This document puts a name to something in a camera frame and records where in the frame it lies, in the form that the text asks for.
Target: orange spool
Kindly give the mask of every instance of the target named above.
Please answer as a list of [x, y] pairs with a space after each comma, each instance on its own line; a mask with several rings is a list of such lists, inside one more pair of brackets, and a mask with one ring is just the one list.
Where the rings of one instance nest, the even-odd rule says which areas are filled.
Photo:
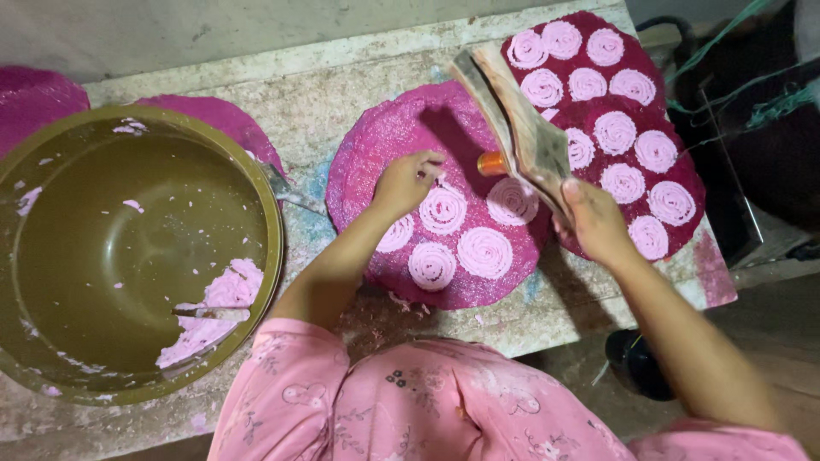
[[476, 163], [478, 172], [482, 176], [498, 176], [507, 174], [507, 166], [504, 165], [504, 156], [501, 152], [485, 152], [478, 157]]

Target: pink dress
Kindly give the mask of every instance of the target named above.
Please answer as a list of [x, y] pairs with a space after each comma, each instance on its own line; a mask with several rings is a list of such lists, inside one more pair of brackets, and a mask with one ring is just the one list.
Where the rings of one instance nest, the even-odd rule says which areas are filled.
[[417, 341], [349, 362], [327, 330], [265, 322], [208, 459], [808, 460], [789, 436], [697, 420], [627, 448], [561, 383], [485, 345]]

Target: bowl rim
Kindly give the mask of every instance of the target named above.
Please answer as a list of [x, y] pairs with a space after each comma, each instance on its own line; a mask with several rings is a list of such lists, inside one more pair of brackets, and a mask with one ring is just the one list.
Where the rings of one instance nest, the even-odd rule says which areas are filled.
[[251, 337], [257, 326], [264, 320], [281, 277], [284, 262], [285, 227], [282, 221], [282, 213], [262, 168], [230, 136], [198, 118], [181, 112], [161, 107], [129, 104], [100, 107], [64, 117], [29, 135], [15, 146], [5, 158], [0, 160], [0, 182], [5, 181], [8, 174], [23, 162], [26, 156], [51, 138], [93, 121], [126, 117], [137, 120], [142, 118], [163, 121], [192, 130], [216, 144], [222, 153], [243, 172], [259, 196], [267, 225], [267, 255], [263, 270], [264, 277], [257, 298], [250, 309], [251, 317], [246, 322], [240, 323], [228, 336], [219, 341], [216, 347], [209, 346], [209, 348], [206, 348], [206, 350], [212, 348], [212, 352], [206, 353], [209, 354], [206, 360], [191, 363], [189, 369], [178, 372], [176, 376], [147, 386], [124, 390], [96, 391], [62, 385], [45, 379], [29, 367], [20, 365], [11, 354], [0, 348], [0, 371], [6, 373], [17, 383], [37, 393], [41, 393], [40, 391], [44, 386], [53, 386], [62, 393], [55, 396], [55, 398], [73, 404], [88, 406], [137, 404], [169, 395], [204, 377], [240, 349], [246, 339]]

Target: hand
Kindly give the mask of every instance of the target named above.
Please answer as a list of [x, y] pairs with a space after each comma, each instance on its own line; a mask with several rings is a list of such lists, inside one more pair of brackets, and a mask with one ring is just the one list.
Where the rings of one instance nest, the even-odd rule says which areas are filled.
[[442, 153], [424, 150], [394, 159], [376, 183], [371, 207], [384, 213], [390, 224], [415, 210], [427, 197], [435, 178], [443, 173], [431, 162], [442, 163], [445, 158]]
[[[623, 221], [621, 210], [609, 192], [588, 182], [570, 178], [561, 184], [561, 194], [572, 211], [575, 236], [587, 256], [612, 270], [622, 262], [643, 261]], [[566, 239], [572, 230], [553, 218], [555, 231]]]

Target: concrete table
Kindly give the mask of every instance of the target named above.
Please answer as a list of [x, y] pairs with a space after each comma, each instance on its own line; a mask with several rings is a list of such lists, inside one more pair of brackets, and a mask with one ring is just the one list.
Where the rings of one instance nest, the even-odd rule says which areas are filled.
[[[231, 101], [265, 130], [297, 186], [320, 198], [330, 161], [362, 111], [420, 84], [449, 80], [449, 60], [464, 45], [500, 44], [520, 30], [579, 10], [635, 34], [623, 0], [579, 0], [134, 75], [85, 88], [93, 107], [157, 94]], [[327, 218], [290, 203], [285, 203], [283, 214], [288, 248], [279, 292], [335, 237]], [[403, 312], [384, 291], [364, 287], [338, 332], [354, 360], [433, 335], [481, 341], [514, 357], [576, 341], [592, 331], [635, 325], [617, 285], [594, 263], [550, 242], [538, 267], [498, 303], [460, 311], [427, 313], [413, 306]], [[693, 240], [656, 267], [698, 309], [736, 298], [706, 217]], [[248, 344], [190, 386], [124, 407], [67, 404], [0, 375], [2, 457], [104, 459], [213, 431], [221, 402], [247, 355]]]

